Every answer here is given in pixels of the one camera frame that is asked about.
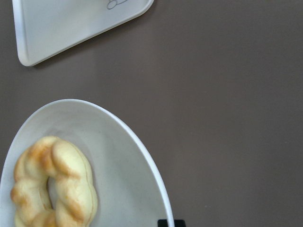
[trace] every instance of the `donut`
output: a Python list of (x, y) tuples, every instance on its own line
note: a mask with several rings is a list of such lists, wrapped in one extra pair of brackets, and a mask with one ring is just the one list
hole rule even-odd
[[(51, 205), (47, 181), (55, 181), (58, 199)], [(16, 227), (88, 227), (98, 206), (90, 164), (72, 143), (55, 136), (39, 139), (16, 162)]]

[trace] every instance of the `white tray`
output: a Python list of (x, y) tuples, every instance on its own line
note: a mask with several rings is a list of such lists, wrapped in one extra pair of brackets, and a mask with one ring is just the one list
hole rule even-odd
[(38, 64), (146, 12), (153, 0), (12, 0), (18, 57)]

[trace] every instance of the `tray logo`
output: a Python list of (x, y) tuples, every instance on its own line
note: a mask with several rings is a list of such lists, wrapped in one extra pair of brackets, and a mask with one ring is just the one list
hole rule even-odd
[(123, 2), (126, 2), (127, 0), (109, 0), (109, 3), (107, 4), (107, 9), (113, 9), (117, 5), (122, 4)]

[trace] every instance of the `white plate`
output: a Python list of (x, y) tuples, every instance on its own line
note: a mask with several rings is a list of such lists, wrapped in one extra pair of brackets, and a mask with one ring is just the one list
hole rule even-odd
[(9, 194), (20, 154), (42, 136), (56, 135), (78, 146), (94, 175), (99, 207), (91, 227), (174, 227), (160, 173), (134, 132), (109, 111), (86, 101), (65, 99), (34, 112), (16, 134), (0, 184), (0, 227), (14, 226)]
[(18, 57), (25, 66), (146, 12), (153, 0), (12, 0)]

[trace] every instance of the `glazed donut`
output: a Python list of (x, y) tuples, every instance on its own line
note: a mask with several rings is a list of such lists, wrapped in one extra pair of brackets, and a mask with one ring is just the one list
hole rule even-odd
[[(52, 208), (47, 181), (58, 195)], [(47, 136), (18, 159), (10, 197), (16, 205), (16, 227), (88, 227), (98, 200), (88, 160), (73, 144)]]

